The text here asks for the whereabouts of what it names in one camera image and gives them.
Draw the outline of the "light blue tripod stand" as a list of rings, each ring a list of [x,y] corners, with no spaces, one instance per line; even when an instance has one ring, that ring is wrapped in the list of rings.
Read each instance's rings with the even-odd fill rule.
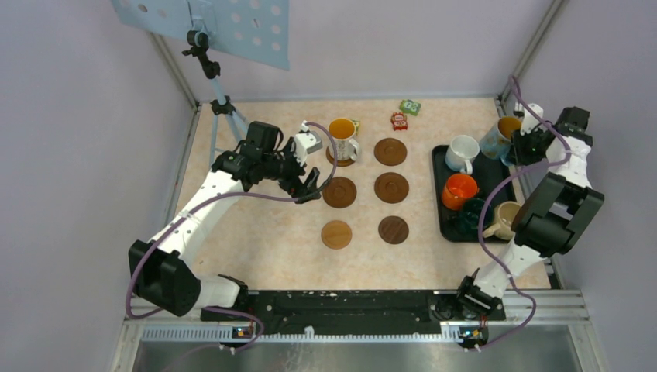
[[[220,84],[221,66],[219,62],[213,61],[208,57],[209,36],[201,30],[190,30],[186,35],[187,43],[190,45],[188,50],[182,52],[185,56],[193,56],[198,59],[204,75],[211,83],[216,98],[210,102],[213,112],[212,131],[210,139],[209,165],[212,165],[216,156],[221,152],[217,147],[218,139],[218,121],[220,116],[224,116],[228,123],[236,143],[244,139],[247,132],[246,117],[233,105],[231,98],[224,94]]]

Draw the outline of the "blue mug yellow inside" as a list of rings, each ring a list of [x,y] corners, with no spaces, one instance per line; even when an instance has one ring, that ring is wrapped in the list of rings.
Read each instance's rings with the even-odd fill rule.
[[[520,128],[519,119],[510,116],[500,118],[479,141],[480,152],[491,160],[500,160],[504,165],[511,166],[509,153],[512,135]]]

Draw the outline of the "brown ridged coaster front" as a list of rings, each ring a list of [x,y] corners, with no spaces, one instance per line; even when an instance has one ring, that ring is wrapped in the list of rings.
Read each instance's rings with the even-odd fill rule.
[[[377,177],[374,182],[374,192],[382,201],[397,204],[406,199],[409,193],[409,183],[401,174],[386,172]]]

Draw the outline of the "light blue perforated board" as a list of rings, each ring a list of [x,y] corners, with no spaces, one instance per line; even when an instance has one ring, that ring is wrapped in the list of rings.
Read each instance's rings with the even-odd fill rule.
[[[121,23],[173,39],[208,35],[212,50],[289,70],[289,1],[113,0]]]

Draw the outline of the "light wood coaster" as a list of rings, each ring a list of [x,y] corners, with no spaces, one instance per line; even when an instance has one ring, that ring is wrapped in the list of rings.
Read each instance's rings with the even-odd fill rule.
[[[322,242],[332,250],[340,250],[347,247],[353,237],[350,226],[341,220],[327,222],[321,231]]]

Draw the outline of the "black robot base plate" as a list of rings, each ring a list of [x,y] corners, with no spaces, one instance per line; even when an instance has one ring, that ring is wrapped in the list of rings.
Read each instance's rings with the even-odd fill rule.
[[[258,291],[235,306],[259,319],[267,335],[294,335],[312,327],[321,336],[438,334],[442,322],[474,321],[455,291]]]

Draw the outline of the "orange glass cup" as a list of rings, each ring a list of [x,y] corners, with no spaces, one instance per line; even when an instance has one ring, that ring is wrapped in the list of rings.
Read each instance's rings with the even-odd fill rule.
[[[468,174],[453,174],[447,178],[441,193],[442,204],[452,211],[459,211],[466,201],[479,193],[476,180]]]

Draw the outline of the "brown ridged coaster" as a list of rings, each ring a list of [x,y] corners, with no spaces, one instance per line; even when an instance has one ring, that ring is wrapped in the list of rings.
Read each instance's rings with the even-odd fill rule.
[[[386,172],[377,177],[374,182],[374,192],[382,201],[397,204],[406,199],[409,193],[409,183],[401,174]]]
[[[333,156],[332,156],[331,153],[330,153],[330,148],[328,148],[328,149],[325,151],[325,156],[326,156],[327,161],[328,161],[330,164],[333,164],[333,163],[334,163],[334,158],[333,158]],[[347,160],[338,160],[336,164],[337,164],[338,167],[348,167],[348,166],[350,166],[350,165],[352,165],[352,164],[354,164],[354,163],[355,163],[354,160],[352,160],[352,159],[347,159]]]
[[[323,200],[333,208],[349,207],[356,196],[356,185],[347,177],[334,177],[322,191]]]
[[[408,150],[399,139],[385,138],[377,142],[373,154],[381,164],[392,167],[406,160]]]

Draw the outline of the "dark walnut wood coaster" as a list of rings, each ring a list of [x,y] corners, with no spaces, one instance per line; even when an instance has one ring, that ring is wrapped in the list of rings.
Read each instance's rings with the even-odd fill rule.
[[[395,215],[383,218],[378,225],[380,238],[392,245],[403,243],[408,238],[409,232],[406,221]]]

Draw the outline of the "green owl toy block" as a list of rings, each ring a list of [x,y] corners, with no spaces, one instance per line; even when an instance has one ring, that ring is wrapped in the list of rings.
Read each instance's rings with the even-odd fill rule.
[[[401,101],[399,109],[407,115],[417,116],[421,111],[421,103],[411,99]]]

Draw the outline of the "dark teal glass cup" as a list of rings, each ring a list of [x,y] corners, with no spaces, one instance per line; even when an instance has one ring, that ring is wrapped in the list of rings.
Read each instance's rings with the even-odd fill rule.
[[[477,230],[480,215],[483,212],[483,230],[485,230],[494,218],[491,207],[484,208],[485,200],[482,198],[471,198],[465,201],[456,218],[456,230],[462,241],[477,240]]]

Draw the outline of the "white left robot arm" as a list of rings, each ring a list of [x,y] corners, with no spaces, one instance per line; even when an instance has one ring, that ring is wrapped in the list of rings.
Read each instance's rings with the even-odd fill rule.
[[[246,138],[233,151],[220,153],[201,187],[173,219],[148,241],[129,248],[130,282],[126,314],[133,297],[181,317],[193,308],[218,307],[230,320],[248,311],[247,286],[222,274],[201,277],[191,269],[198,251],[223,215],[240,198],[255,197],[252,186],[276,181],[287,193],[284,202],[302,204],[321,196],[317,167],[307,170],[308,156],[322,148],[317,131],[323,127],[304,121],[287,142],[277,126],[251,122]]]

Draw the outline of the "beige ceramic mug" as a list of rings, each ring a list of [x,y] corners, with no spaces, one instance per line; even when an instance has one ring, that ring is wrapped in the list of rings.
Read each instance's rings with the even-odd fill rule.
[[[514,237],[514,232],[511,229],[512,223],[520,209],[521,204],[516,201],[500,203],[494,209],[494,220],[492,224],[483,231],[483,238],[495,236],[505,241],[511,240]]]

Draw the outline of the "white ceramic mug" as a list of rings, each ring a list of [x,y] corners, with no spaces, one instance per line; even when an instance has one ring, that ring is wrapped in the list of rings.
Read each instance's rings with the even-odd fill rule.
[[[476,139],[467,135],[455,136],[445,153],[445,165],[461,174],[473,174],[473,162],[480,153]]]

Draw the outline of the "patterned white mug yellow inside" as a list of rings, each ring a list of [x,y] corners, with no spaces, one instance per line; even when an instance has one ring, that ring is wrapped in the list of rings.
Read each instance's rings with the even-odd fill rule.
[[[351,119],[334,119],[328,126],[329,134],[335,143],[335,149],[328,145],[334,160],[352,159],[355,162],[362,153],[361,146],[354,136],[354,128]]]

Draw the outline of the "red owl toy block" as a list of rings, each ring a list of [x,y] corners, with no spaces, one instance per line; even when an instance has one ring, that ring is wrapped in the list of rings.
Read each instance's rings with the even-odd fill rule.
[[[393,131],[401,131],[408,129],[408,117],[403,112],[395,112],[390,117],[390,122]]]

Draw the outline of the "yellow owl toy block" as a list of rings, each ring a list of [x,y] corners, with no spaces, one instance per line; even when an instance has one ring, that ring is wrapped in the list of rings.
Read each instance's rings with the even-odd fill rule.
[[[354,136],[359,135],[359,129],[360,129],[360,121],[357,119],[352,119],[351,122],[353,123],[353,128],[354,128]]]

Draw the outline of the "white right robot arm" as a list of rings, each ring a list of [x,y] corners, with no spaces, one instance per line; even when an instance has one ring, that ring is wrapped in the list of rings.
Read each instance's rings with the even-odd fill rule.
[[[512,237],[500,254],[462,280],[454,298],[464,319],[489,316],[504,292],[529,267],[568,253],[604,203],[586,173],[593,138],[586,133],[590,113],[576,106],[562,110],[556,123],[537,123],[512,137],[512,158],[523,169],[544,161],[547,173],[511,223]]]

